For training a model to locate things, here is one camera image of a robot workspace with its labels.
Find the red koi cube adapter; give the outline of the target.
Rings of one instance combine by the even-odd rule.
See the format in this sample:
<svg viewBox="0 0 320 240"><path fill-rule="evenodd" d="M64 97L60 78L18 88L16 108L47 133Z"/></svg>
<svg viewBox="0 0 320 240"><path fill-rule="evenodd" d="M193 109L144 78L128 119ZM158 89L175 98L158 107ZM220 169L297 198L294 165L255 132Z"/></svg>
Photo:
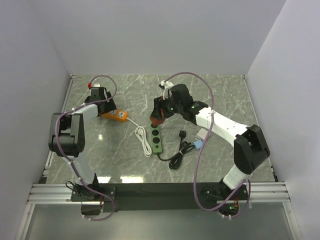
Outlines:
<svg viewBox="0 0 320 240"><path fill-rule="evenodd" d="M151 121L152 125L155 127L163 124L165 120L166 120L166 118L157 119L155 117L150 116L150 121Z"/></svg>

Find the orange power strip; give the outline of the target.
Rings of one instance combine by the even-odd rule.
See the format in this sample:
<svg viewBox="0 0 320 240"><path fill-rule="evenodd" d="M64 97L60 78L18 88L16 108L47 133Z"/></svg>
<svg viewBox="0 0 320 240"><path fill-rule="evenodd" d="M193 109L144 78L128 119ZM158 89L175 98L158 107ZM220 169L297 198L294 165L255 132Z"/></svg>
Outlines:
<svg viewBox="0 0 320 240"><path fill-rule="evenodd" d="M126 111L115 109L102 114L101 117L124 123L127 121L128 113Z"/></svg>

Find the blue charger plug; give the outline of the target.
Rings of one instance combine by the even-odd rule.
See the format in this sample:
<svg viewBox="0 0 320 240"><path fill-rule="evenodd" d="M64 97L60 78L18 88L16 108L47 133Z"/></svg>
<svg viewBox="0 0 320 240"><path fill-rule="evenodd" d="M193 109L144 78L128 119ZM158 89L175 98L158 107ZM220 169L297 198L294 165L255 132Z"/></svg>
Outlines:
<svg viewBox="0 0 320 240"><path fill-rule="evenodd" d="M199 150L203 145L203 142L201 139L198 139L196 141L193 142L193 146L196 150Z"/></svg>

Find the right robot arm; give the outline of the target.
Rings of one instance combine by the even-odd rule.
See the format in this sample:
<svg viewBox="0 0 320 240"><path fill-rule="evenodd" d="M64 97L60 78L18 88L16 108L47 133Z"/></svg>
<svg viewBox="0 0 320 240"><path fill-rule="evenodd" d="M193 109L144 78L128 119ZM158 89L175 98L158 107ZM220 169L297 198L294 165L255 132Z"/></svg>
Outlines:
<svg viewBox="0 0 320 240"><path fill-rule="evenodd" d="M234 164L219 187L222 198L232 199L237 194L238 185L270 156L262 129L256 124L247 126L233 121L206 103L193 100L185 84L174 85L162 81L159 87L163 94L154 99L150 115L154 126L179 114L184 120L220 136L233 147Z"/></svg>

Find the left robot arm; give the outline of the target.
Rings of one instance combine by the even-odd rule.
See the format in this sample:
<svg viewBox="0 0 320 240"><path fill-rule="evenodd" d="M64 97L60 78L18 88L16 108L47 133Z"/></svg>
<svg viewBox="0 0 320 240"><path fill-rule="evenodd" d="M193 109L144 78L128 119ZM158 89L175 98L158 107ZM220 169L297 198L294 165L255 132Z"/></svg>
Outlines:
<svg viewBox="0 0 320 240"><path fill-rule="evenodd" d="M100 195L100 185L83 153L85 123L115 110L116 104L105 87L95 86L81 106L67 114L58 112L51 116L48 147L62 157L74 173L76 180L72 190L75 194L94 201Z"/></svg>

